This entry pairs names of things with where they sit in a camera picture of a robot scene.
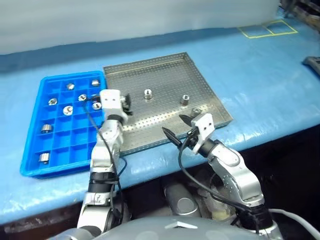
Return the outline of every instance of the white cable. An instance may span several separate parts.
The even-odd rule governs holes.
[[[317,229],[315,229],[309,222],[304,220],[302,217],[300,217],[297,214],[294,214],[292,212],[288,212],[282,209],[269,209],[271,213],[275,214],[283,214],[287,217],[296,220],[298,223],[300,223],[316,240],[320,240],[320,232],[318,232]]]

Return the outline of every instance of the white wall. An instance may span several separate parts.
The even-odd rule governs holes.
[[[257,25],[279,0],[1,0],[0,54]]]

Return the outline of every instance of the stainless steel tray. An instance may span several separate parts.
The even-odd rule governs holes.
[[[122,155],[167,143],[162,127],[183,138],[190,127],[179,114],[189,115],[192,108],[211,113],[216,128],[226,126],[232,117],[198,71],[186,52],[103,68],[109,89],[130,94],[133,116],[124,126]],[[152,99],[144,99],[144,90]],[[189,95],[187,106],[181,97]]]

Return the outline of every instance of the table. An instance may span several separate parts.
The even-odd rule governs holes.
[[[297,33],[252,38],[262,30],[204,29],[0,56],[0,224],[79,202],[88,187],[89,172],[49,179],[19,173],[45,76],[187,52],[234,118],[213,139],[240,151],[320,124],[320,79],[301,64],[306,56],[320,56],[319,35],[294,19],[285,22]],[[124,188],[179,170],[173,144],[125,158]],[[190,167],[205,159],[186,150],[183,162]]]

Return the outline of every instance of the blue plastic tray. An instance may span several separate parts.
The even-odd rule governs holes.
[[[97,79],[99,86],[93,87]],[[67,84],[74,89],[68,90]],[[78,96],[88,98],[105,89],[106,81],[101,71],[82,72],[42,79],[36,97],[30,127],[25,143],[20,173],[24,176],[47,178],[89,169],[91,151],[96,144],[96,130],[90,124]],[[51,98],[57,98],[56,105],[49,105]],[[70,116],[63,114],[65,106],[73,106]],[[87,110],[99,126],[103,121],[102,110],[94,110],[87,102]],[[50,124],[53,131],[41,133],[44,124]],[[47,164],[39,162],[42,153],[50,153]]]

